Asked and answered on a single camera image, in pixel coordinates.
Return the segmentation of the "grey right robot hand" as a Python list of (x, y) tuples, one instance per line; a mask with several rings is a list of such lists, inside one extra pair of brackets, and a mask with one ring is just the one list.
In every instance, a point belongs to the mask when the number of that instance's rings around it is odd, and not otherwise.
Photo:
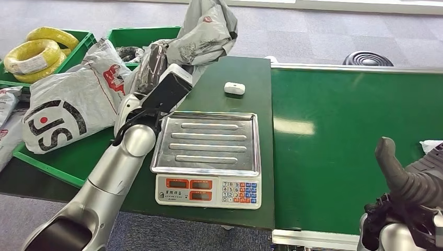
[(407, 203), (442, 208), (442, 144), (403, 167), (395, 156), (395, 142), (381, 137), (375, 158), (392, 196)]

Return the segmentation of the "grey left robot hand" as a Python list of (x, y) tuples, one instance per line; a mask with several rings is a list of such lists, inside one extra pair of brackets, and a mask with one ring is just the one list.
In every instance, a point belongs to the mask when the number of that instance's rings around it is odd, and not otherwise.
[(135, 77), (137, 93), (148, 95), (159, 84), (159, 79), (168, 66), (168, 42), (167, 39), (160, 39), (146, 47)]

